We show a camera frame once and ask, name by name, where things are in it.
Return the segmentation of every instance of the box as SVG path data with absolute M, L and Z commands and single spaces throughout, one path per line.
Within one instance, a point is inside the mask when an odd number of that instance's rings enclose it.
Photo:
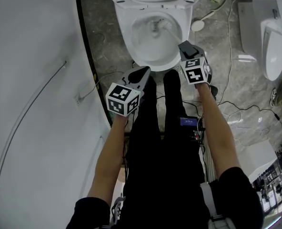
M 208 82 L 210 68 L 205 57 L 183 61 L 181 67 L 189 85 Z
M 118 115 L 128 116 L 140 105 L 141 92 L 112 83 L 107 94 L 107 109 Z

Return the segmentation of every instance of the black sleeve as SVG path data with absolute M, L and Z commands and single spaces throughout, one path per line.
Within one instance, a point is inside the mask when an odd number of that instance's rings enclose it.
M 82 198 L 76 202 L 74 214 L 66 229 L 94 229 L 109 225 L 109 205 L 100 198 Z
M 263 209 L 259 196 L 242 169 L 226 170 L 219 179 L 222 213 L 230 218 L 236 229 L 261 229 Z

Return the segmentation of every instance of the gray marble tile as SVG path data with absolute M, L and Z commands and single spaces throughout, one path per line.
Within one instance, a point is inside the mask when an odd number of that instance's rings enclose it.
M 228 0 L 226 5 L 205 20 L 203 30 L 190 32 L 189 40 L 202 47 L 206 51 L 208 62 L 213 71 L 212 84 L 219 89 L 217 102 L 222 99 L 223 91 L 228 82 L 231 65 L 230 45 L 228 40 L 228 17 L 233 0 Z M 246 55 L 243 51 L 239 27 L 237 0 L 233 4 L 230 21 L 230 42 L 232 46 L 232 71 L 229 86 L 224 95 L 224 101 L 231 101 L 240 108 L 247 108 L 253 104 L 260 108 L 268 108 L 271 90 L 282 83 L 282 77 L 275 82 L 268 81 L 262 74 L 257 62 L 242 62 L 240 55 Z M 200 0 L 193 7 L 193 21 L 201 19 L 218 4 L 210 0 Z M 86 24 L 87 35 L 90 42 L 93 60 L 99 78 L 113 71 L 126 71 L 132 67 L 132 59 L 126 49 L 123 37 L 117 21 L 117 16 L 112 0 L 82 0 L 82 9 Z M 181 79 L 182 99 L 197 106 L 199 114 L 202 115 L 199 95 L 194 86 L 187 84 L 180 67 L 175 67 Z M 163 77 L 165 72 L 153 73 L 157 84 L 157 97 L 164 95 Z M 112 82 L 119 80 L 119 75 L 114 74 L 106 77 L 101 82 L 104 94 Z M 196 109 L 190 104 L 183 104 L 189 116 L 197 116 Z M 247 111 L 236 113 L 238 110 L 232 104 L 225 103 L 219 106 L 225 119 L 228 121 L 233 136 L 236 139 L 236 149 L 242 151 L 246 146 L 269 140 L 277 150 L 282 144 L 282 127 L 270 111 L 262 111 L 253 107 Z M 273 108 L 282 121 L 282 109 Z M 165 122 L 165 98 L 157 101 L 158 124 L 164 131 Z M 132 127 L 133 116 L 129 116 L 126 131 Z

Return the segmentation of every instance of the toilet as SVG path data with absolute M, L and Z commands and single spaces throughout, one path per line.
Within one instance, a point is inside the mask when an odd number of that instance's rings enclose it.
M 125 45 L 139 66 L 164 71 L 180 61 L 178 43 L 157 24 L 164 20 L 182 41 L 190 34 L 192 7 L 198 0 L 113 0 Z
M 241 2 L 238 10 L 243 50 L 276 80 L 282 73 L 282 0 Z

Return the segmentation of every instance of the forearm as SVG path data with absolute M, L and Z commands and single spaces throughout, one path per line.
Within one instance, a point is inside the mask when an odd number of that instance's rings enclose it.
M 127 118 L 117 115 L 100 153 L 89 197 L 105 200 L 109 205 L 122 165 L 124 129 Z
M 206 83 L 199 84 L 197 90 L 202 102 L 208 144 L 217 176 L 220 177 L 228 168 L 239 167 L 233 135 L 210 92 L 209 86 Z

